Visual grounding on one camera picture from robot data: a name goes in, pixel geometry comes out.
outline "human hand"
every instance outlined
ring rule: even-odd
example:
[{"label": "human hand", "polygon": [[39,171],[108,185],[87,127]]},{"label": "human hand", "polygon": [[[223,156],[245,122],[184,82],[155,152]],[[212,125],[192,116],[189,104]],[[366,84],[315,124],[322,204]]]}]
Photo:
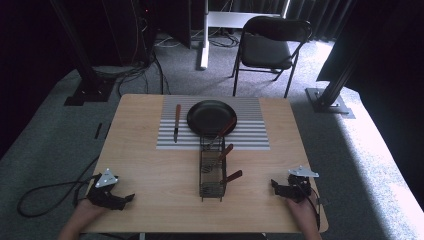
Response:
[{"label": "human hand", "polygon": [[[310,200],[315,203],[315,195],[310,196]],[[292,199],[286,198],[286,203],[305,238],[307,240],[321,239],[317,227],[316,211],[308,199],[305,198],[301,202],[296,203]]]},{"label": "human hand", "polygon": [[79,233],[85,227],[107,211],[107,208],[94,205],[88,199],[81,200],[66,225],[62,228],[58,239],[78,239]]}]

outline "wooden tabletop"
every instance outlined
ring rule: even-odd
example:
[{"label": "wooden tabletop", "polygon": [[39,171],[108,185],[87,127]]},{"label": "wooden tabletop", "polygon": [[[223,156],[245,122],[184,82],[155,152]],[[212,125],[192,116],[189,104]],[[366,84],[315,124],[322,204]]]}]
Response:
[{"label": "wooden tabletop", "polygon": [[[135,193],[135,198],[87,232],[299,232],[270,183],[287,185],[288,169],[309,168],[288,100],[259,98],[270,150],[233,150],[227,156],[227,172],[241,169],[243,176],[228,183],[222,202],[202,202],[199,196],[198,150],[156,148],[163,100],[162,95],[122,97],[94,174],[110,168],[119,176],[112,194]],[[320,231],[327,229],[321,208]]]}]

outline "white desk frame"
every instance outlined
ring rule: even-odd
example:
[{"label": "white desk frame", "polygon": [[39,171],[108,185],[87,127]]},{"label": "white desk frame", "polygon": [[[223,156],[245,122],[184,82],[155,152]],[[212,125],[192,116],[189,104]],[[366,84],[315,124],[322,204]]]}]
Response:
[{"label": "white desk frame", "polygon": [[203,49],[202,60],[200,67],[208,68],[209,58],[209,27],[224,27],[224,28],[243,28],[246,22],[256,16],[272,16],[281,17],[283,14],[265,14],[265,13],[241,13],[241,12],[215,12],[208,10],[208,0],[205,0],[205,24],[203,32]]}]

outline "gray carpet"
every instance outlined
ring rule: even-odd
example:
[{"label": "gray carpet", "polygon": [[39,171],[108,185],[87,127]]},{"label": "gray carpet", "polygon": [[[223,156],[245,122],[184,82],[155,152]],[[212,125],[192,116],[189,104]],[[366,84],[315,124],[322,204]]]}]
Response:
[{"label": "gray carpet", "polygon": [[[331,50],[332,43],[309,42],[301,51],[288,99],[299,127],[311,167],[320,174],[316,183],[330,228],[324,239],[420,239],[418,223],[424,217],[400,175],[359,95],[343,89],[341,97],[355,118],[315,113],[305,88],[325,88],[315,82]],[[166,76],[165,94],[231,96],[231,75],[236,48],[211,44],[209,66],[200,70],[201,43],[187,49],[166,41],[155,47]],[[96,67],[116,73],[119,67]],[[160,72],[152,66],[137,78],[128,77],[119,87],[122,94],[159,94]],[[288,72],[276,82],[263,73],[242,72],[237,96],[274,97],[284,94]],[[35,187],[76,180],[89,163],[100,154],[107,126],[119,103],[118,84],[108,102],[83,106],[64,106],[80,81],[74,70],[58,82],[32,121],[0,162],[0,239],[55,239],[70,216],[72,197],[46,215],[22,217],[17,203]],[[96,137],[99,124],[102,129]],[[93,174],[91,166],[83,178]],[[31,194],[22,210],[40,213],[53,206],[69,189],[54,187]],[[128,237],[129,234],[118,234]],[[267,234],[270,240],[303,239],[301,234]],[[87,234],[82,239],[111,239]]]}]

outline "black plate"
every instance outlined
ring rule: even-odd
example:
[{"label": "black plate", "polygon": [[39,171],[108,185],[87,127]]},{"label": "black plate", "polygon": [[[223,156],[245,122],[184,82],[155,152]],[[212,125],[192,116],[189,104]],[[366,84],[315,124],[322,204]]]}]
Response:
[{"label": "black plate", "polygon": [[[187,113],[189,128],[199,134],[216,135],[235,117],[236,112],[228,104],[217,100],[205,100],[196,103]],[[230,127],[224,135],[234,130],[236,123]]]}]

